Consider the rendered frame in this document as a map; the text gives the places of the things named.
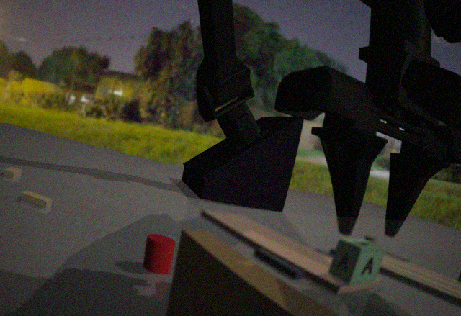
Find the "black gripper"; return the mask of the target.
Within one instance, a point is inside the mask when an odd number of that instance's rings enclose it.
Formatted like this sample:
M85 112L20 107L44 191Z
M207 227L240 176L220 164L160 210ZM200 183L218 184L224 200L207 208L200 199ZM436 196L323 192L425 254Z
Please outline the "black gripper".
M372 162L387 145L380 132L402 141L390 153L386 220L406 220L427 181L451 163L461 165L461 134L446 125L427 127L436 119L407 99L386 99L391 73L401 54L440 67L421 37L400 30L370 34L359 48L367 63L365 83L328 66L288 73L279 83L274 109L306 120L326 113L319 136L333 185L337 217L359 216ZM387 123L384 123L387 122ZM403 130L401 130L401 129Z

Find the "dark red cylinder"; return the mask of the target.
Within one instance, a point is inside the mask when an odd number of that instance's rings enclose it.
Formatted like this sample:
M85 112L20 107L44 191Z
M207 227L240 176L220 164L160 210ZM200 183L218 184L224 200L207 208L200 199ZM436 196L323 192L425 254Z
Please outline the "dark red cylinder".
M163 235L147 237L143 267L157 274L169 274L174 254L175 241Z

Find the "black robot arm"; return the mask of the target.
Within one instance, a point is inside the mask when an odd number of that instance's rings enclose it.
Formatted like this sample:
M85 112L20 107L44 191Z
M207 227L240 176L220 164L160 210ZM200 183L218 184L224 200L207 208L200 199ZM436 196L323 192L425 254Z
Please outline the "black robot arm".
M360 0L371 8L370 34L392 29L410 32L431 47L431 29L449 43L461 42L461 0ZM251 70L236 55L233 0L197 0L204 59L197 70L199 113L217 120L229 145L240 150L268 133L260 129L246 101L252 99ZM414 104L461 134L461 75L401 54L388 84L386 99L399 102L401 92ZM230 100L239 99L215 108Z

